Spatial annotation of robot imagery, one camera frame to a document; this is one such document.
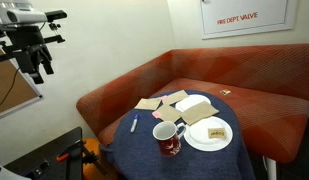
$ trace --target floor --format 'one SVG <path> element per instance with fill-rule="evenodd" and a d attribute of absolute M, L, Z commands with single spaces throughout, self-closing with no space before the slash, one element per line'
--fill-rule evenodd
<path fill-rule="evenodd" d="M 261 156 L 250 153 L 250 159 L 257 180 L 267 180 L 267 172 Z M 284 165 L 278 165 L 278 180 L 309 180 L 309 120 L 296 159 Z"/>

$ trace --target bench cushion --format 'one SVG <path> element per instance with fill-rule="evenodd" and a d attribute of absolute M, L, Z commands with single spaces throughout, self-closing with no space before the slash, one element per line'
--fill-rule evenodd
<path fill-rule="evenodd" d="M 308 119 L 309 101 L 185 78 L 173 80 L 155 94 L 182 89 L 207 92 L 226 102 L 237 115 L 249 150 L 281 163 L 295 158 Z M 231 93 L 221 94 L 224 89 Z"/>

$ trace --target cable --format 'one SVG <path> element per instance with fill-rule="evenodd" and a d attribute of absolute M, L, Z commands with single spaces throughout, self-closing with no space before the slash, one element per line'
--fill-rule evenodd
<path fill-rule="evenodd" d="M 45 26 L 45 23 L 46 23 L 46 22 L 44 22 L 44 23 L 43 23 L 43 25 L 42 25 L 42 27 L 40 28 L 40 30 L 42 30 L 42 29 L 43 29 L 43 27 Z"/>
<path fill-rule="evenodd" d="M 18 68 L 14 74 L 14 78 L 13 78 L 13 83 L 12 83 L 12 86 L 10 87 L 10 89 L 8 90 L 8 92 L 6 93 L 5 97 L 3 98 L 2 102 L 0 103 L 0 106 L 4 103 L 4 101 L 6 100 L 7 96 L 10 94 L 11 90 L 13 89 L 14 87 L 14 84 L 15 84 L 15 79 L 16 79 L 16 75 L 17 75 L 17 72 L 20 68 Z"/>

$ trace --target pen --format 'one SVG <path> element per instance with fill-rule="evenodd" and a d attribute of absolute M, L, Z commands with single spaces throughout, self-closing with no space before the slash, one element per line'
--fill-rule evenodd
<path fill-rule="evenodd" d="M 138 121 L 138 114 L 136 114 L 135 117 L 134 117 L 134 121 L 133 121 L 133 124 L 132 124 L 132 127 L 131 127 L 131 133 L 134 132 L 134 130 L 136 128 L 137 121 Z"/>

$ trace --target red upholstered seat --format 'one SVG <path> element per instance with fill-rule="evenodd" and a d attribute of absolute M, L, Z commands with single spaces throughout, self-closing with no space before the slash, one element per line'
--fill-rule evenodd
<path fill-rule="evenodd" d="M 117 119 L 141 98 L 179 89 L 221 98 L 237 114 L 249 149 L 292 161 L 309 114 L 309 44 L 171 50 L 83 96 L 77 109 L 107 144 Z"/>

